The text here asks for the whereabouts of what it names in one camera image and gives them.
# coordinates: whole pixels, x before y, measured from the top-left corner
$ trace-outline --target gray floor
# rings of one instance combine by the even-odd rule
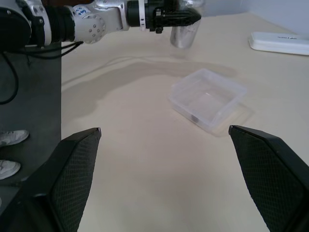
[[[40,167],[61,140],[61,59],[30,58],[8,55],[20,80],[17,97],[0,105],[0,131],[27,129],[30,137],[24,142],[0,148],[0,160],[21,163],[21,170],[0,180],[0,186],[20,186]],[[13,90],[11,70],[0,56],[0,101]]]

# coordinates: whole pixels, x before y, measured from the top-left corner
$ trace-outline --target cable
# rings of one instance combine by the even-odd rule
[[[33,55],[33,54],[45,54],[45,53],[50,53],[50,52],[55,52],[59,50],[63,50],[69,47],[76,46],[76,48],[80,45],[82,45],[84,42],[75,42],[71,43],[69,45],[63,46],[63,47],[58,47],[58,48],[53,48],[53,49],[48,49],[48,50],[41,50],[41,51],[32,51],[32,52],[27,52],[27,51],[10,51],[10,53],[15,53],[15,54],[24,54],[24,55]]]
[[[11,61],[8,59],[8,57],[3,52],[1,52],[1,55],[3,56],[4,60],[9,65],[9,67],[11,68],[11,71],[12,71],[13,76],[14,76],[14,82],[15,82],[13,94],[7,100],[0,101],[0,105],[5,105],[5,104],[11,102],[16,97],[17,92],[18,92],[18,88],[19,88],[19,81],[18,81],[17,72],[16,72],[13,64],[11,63]]]
[[[44,57],[44,56],[38,56],[38,55],[35,55],[33,53],[29,53],[29,52],[26,52],[24,53],[25,55],[28,55],[30,57],[34,57],[34,58],[38,58],[38,59],[57,59],[57,58],[60,58],[60,57],[63,57],[65,56],[66,54],[70,53],[71,51],[73,51],[74,49],[78,48],[80,45],[82,45],[83,43],[77,43],[74,45],[73,48],[69,49],[68,51],[60,54],[60,55],[57,55],[57,56],[53,56],[53,57]]]
[[[27,52],[27,51],[10,51],[9,53],[14,53],[14,54],[24,54],[27,55],[29,57],[34,57],[34,58],[38,58],[38,59],[57,59],[60,57],[65,56],[66,54],[70,53],[71,51],[73,51],[74,49],[78,48],[80,45],[82,45],[84,42],[75,42],[75,43],[71,43],[67,46],[63,46],[63,47],[59,47],[59,48],[53,48],[53,49],[48,49],[48,50],[44,50],[44,51],[33,51],[33,52]],[[46,53],[51,53],[51,52],[55,52],[55,51],[59,51],[59,50],[63,50],[66,48],[70,48],[73,47],[71,49],[69,49],[68,51],[57,55],[57,56],[52,56],[52,57],[45,57],[45,56],[38,56],[37,54],[46,54]],[[18,89],[19,89],[19,80],[18,80],[18,75],[17,72],[13,66],[13,64],[11,63],[11,61],[8,59],[8,57],[1,52],[1,55],[3,56],[4,60],[6,61],[6,63],[9,65],[10,69],[12,70],[13,76],[14,76],[14,92],[13,94],[5,101],[0,101],[0,105],[5,105],[7,103],[10,103],[16,96],[18,93]]]

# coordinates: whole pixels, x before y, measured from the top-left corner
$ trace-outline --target white sneaker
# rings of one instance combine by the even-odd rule
[[[0,180],[8,178],[18,172],[21,165],[13,161],[0,160]]]
[[[18,144],[29,136],[26,130],[0,132],[0,147]]]

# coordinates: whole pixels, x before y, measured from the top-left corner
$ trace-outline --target silver cylinder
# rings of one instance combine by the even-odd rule
[[[191,47],[195,35],[197,34],[200,21],[201,20],[186,27],[173,27],[170,34],[170,43],[182,49]]]

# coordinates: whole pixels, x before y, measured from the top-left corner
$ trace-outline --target wall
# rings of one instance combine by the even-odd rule
[[[206,0],[204,16],[238,14],[247,10],[247,0]]]
[[[309,34],[309,0],[246,0],[247,9],[297,34]]]

